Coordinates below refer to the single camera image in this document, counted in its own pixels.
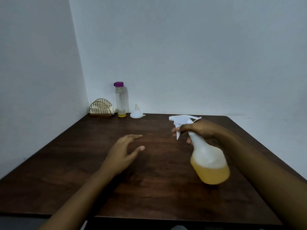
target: person's right arm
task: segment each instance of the person's right arm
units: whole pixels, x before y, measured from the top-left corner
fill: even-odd
[[[293,229],[307,228],[307,184],[282,169],[233,132],[207,120],[185,124],[177,131],[193,131],[216,139],[278,218]]]

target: purple bottle cap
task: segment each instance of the purple bottle cap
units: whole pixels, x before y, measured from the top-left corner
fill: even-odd
[[[115,87],[124,87],[124,83],[122,81],[117,81],[114,83]]]

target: hand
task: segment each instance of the hand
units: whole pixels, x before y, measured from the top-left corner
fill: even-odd
[[[145,147],[140,146],[127,155],[128,144],[141,137],[142,135],[125,135],[120,138],[110,149],[109,154],[101,165],[101,170],[107,170],[113,173],[114,176],[124,171],[138,156],[138,153],[144,151]]]
[[[183,124],[181,127],[177,128],[174,127],[172,132],[174,133],[173,136],[175,137],[176,131],[193,131],[205,139],[211,139],[215,138],[216,135],[227,131],[227,129],[208,120],[200,119],[191,124]],[[187,138],[187,143],[192,144],[190,137]]]

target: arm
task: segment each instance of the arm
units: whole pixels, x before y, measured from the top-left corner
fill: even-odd
[[[174,128],[172,132],[194,131],[214,138],[229,152],[227,155],[254,186],[278,218],[293,229],[307,226],[307,184],[266,158],[233,132],[202,120]]]
[[[77,230],[84,223],[90,209],[103,188],[114,176],[125,170],[137,157],[144,146],[127,155],[128,144],[142,135],[126,135],[110,149],[99,170],[41,226],[40,230]]]

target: left hand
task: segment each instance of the left hand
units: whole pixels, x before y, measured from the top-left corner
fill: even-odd
[[[127,155],[129,143],[141,138],[143,135],[125,135],[120,138],[110,149],[108,156],[101,165],[101,170],[107,170],[114,176],[124,171],[138,156],[140,151],[144,151],[145,147],[140,146],[131,154]]]

